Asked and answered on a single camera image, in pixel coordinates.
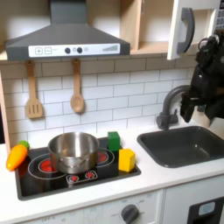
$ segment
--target tile backsplash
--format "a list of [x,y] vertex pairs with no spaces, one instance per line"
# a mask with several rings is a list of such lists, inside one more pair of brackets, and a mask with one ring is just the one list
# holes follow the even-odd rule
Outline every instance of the tile backsplash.
[[86,108],[81,115],[70,106],[74,93],[70,59],[37,60],[36,85],[45,113],[32,120],[25,115],[29,88],[24,63],[0,62],[11,146],[22,139],[32,148],[39,141],[45,146],[51,138],[71,131],[96,133],[152,125],[167,93],[190,83],[194,58],[169,61],[152,54],[82,59]]

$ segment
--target black stovetop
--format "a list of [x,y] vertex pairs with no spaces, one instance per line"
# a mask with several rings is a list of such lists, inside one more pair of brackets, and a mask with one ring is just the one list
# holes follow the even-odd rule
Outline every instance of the black stovetop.
[[63,193],[82,187],[98,185],[113,180],[139,175],[136,166],[127,173],[118,170],[118,151],[107,150],[107,138],[101,138],[96,167],[76,175],[54,171],[47,148],[30,150],[27,159],[16,171],[17,196],[31,200],[55,193]]

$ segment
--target green block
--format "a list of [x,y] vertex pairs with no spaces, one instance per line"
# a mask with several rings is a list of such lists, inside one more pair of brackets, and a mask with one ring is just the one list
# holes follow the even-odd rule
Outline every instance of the green block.
[[119,151],[121,148],[121,138],[119,137],[118,133],[109,132],[108,133],[108,149],[110,151]]

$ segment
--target hood control knob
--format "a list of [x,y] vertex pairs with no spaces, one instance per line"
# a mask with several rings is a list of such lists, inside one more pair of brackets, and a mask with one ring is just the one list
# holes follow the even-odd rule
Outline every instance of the hood control knob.
[[71,52],[70,48],[67,47],[67,48],[65,49],[65,52],[66,52],[66,53],[70,53],[70,52]]
[[139,215],[138,208],[135,205],[128,205],[122,210],[122,218],[126,224],[131,224]]
[[82,48],[81,47],[78,47],[77,52],[78,53],[82,53]]

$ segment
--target stove knob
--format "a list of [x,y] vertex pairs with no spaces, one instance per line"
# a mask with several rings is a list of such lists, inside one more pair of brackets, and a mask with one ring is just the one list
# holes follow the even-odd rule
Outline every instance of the stove knob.
[[131,224],[139,215],[138,208],[135,205],[128,205],[122,210],[122,218],[126,224]]

